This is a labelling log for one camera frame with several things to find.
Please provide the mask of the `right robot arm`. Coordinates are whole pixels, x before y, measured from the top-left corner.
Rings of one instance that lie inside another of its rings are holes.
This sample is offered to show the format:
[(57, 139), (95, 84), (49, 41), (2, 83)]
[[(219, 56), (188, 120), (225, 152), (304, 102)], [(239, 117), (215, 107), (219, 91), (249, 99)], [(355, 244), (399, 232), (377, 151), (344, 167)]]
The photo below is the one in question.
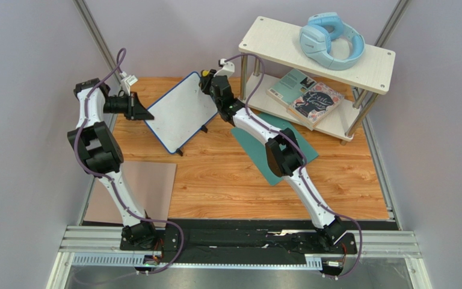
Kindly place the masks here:
[(309, 213), (317, 245), (326, 251), (338, 246), (347, 230), (312, 184), (305, 168), (307, 158), (293, 130), (280, 129), (258, 118), (245, 103), (234, 97), (228, 77), (214, 69), (201, 71), (199, 87), (211, 97), (225, 122), (247, 132), (264, 146), (270, 171), (290, 185)]

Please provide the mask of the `blue framed whiteboard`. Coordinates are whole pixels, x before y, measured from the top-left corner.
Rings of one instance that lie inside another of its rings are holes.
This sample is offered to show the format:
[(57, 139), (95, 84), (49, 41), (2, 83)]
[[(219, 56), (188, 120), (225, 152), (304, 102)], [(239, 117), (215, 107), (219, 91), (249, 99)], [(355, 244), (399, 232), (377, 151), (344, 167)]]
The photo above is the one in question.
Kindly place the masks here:
[(217, 114), (199, 81), (199, 73), (190, 73), (148, 108), (154, 119), (144, 123), (169, 154), (181, 150)]

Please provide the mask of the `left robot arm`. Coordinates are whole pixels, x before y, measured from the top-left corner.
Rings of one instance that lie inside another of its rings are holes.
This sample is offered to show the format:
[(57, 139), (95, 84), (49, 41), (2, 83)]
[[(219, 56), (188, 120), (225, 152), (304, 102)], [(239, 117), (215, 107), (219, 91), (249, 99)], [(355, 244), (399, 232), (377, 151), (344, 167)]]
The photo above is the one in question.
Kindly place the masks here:
[(160, 244), (154, 221), (133, 195), (124, 176), (123, 153), (103, 119), (105, 113), (134, 118), (140, 104), (133, 95), (110, 96), (109, 86), (95, 78), (74, 88), (79, 101), (76, 128), (67, 133), (68, 141), (82, 169), (107, 189), (122, 219), (122, 250), (152, 250)]

